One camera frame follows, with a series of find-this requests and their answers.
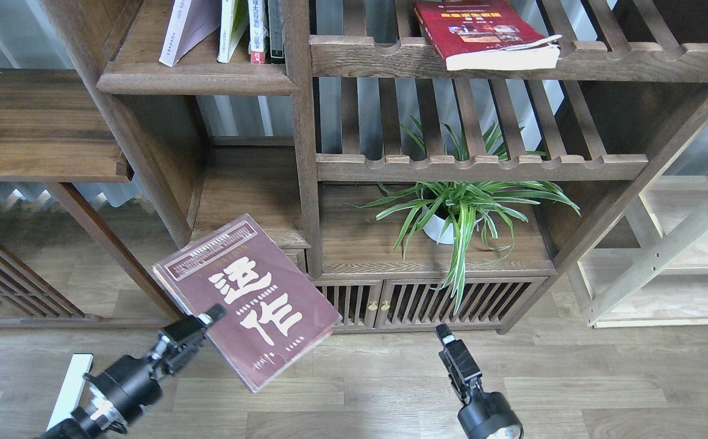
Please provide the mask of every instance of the white flower pot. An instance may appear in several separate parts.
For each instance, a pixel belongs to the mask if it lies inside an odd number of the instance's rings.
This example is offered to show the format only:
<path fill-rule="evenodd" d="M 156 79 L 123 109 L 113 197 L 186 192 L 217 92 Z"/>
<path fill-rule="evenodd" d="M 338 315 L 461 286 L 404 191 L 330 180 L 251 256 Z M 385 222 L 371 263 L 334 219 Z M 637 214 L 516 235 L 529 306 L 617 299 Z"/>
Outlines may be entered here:
<path fill-rule="evenodd" d="M 427 212 L 426 207 L 421 208 L 421 210 L 423 212 Z M 423 230 L 424 233 L 435 242 L 440 244 L 454 244 L 454 226 L 449 224 L 449 227 L 443 235 L 440 234 L 443 230 L 444 223 L 446 223 L 445 219 L 437 215 L 432 215 L 432 218 L 429 219 L 429 222 L 421 230 Z"/>

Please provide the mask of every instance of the white book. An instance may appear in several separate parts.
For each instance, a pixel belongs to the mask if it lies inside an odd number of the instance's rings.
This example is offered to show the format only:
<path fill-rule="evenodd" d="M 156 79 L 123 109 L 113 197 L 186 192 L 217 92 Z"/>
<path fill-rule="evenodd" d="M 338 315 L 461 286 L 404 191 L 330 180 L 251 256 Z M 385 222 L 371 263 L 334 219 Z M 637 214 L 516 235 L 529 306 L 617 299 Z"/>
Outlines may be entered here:
<path fill-rule="evenodd" d="M 175 0 L 159 62 L 173 67 L 221 25 L 221 0 Z"/>
<path fill-rule="evenodd" d="M 246 0 L 222 0 L 218 62 L 231 60 L 234 49 L 245 34 L 248 28 L 247 8 Z"/>
<path fill-rule="evenodd" d="M 251 52 L 265 52 L 267 35 L 264 0 L 248 0 L 248 18 L 251 22 Z"/>

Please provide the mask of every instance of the maroon book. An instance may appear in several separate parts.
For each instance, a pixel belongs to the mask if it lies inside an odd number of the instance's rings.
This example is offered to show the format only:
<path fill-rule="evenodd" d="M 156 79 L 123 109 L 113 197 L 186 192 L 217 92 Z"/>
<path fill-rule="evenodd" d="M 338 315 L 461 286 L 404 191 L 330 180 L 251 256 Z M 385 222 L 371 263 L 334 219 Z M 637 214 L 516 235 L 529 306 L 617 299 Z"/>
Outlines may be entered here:
<path fill-rule="evenodd" d="M 156 262 L 153 272 L 189 314 L 226 316 L 208 338 L 252 391 L 332 332 L 340 314 L 245 214 Z"/>
<path fill-rule="evenodd" d="M 561 35 L 539 34 L 505 0 L 417 0 L 414 14 L 447 70 L 557 66 Z"/>

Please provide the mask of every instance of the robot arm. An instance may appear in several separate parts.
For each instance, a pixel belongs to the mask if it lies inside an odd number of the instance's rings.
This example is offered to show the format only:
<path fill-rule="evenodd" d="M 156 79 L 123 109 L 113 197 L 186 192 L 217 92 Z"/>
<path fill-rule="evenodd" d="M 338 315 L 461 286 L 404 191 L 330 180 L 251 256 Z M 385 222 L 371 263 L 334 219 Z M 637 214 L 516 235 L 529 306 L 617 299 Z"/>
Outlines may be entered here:
<path fill-rule="evenodd" d="M 94 439 L 107 430 L 125 434 L 162 396 L 159 381 L 186 367 L 199 351 L 209 327 L 226 314 L 215 305 L 199 316 L 187 316 L 159 331 L 159 342 L 144 357 L 122 356 L 97 377 L 84 375 L 94 395 L 85 409 L 50 428 L 40 439 Z"/>
<path fill-rule="evenodd" d="M 521 422 L 500 392 L 483 390 L 481 369 L 465 343 L 454 337 L 446 325 L 435 327 L 435 334 L 443 345 L 438 355 L 462 403 L 457 419 L 465 434 L 470 439 L 521 439 Z"/>

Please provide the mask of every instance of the book cover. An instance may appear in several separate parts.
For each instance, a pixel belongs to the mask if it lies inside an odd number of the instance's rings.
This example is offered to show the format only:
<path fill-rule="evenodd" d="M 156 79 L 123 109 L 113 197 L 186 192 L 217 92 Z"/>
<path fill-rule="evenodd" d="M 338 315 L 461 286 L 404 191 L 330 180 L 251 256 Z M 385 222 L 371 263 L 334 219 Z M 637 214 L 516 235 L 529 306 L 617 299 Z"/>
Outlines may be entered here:
<path fill-rule="evenodd" d="M 159 62 L 174 67 L 221 25 L 221 0 L 175 0 Z"/>
<path fill-rule="evenodd" d="M 156 262 L 153 272 L 189 314 L 228 313 L 208 338 L 257 392 L 332 332 L 337 309 L 248 214 Z"/>
<path fill-rule="evenodd" d="M 251 64 L 264 64 L 267 52 L 267 16 L 264 0 L 248 0 Z"/>
<path fill-rule="evenodd" d="M 273 64 L 285 62 L 284 24 L 281 22 L 281 10 L 278 0 L 267 2 L 267 28 L 270 31 L 270 61 Z"/>
<path fill-rule="evenodd" d="M 229 62 L 248 28 L 247 0 L 222 0 L 218 62 Z"/>
<path fill-rule="evenodd" d="M 414 12 L 448 70 L 531 70 L 557 66 L 561 37 L 546 37 L 505 0 L 417 0 Z"/>

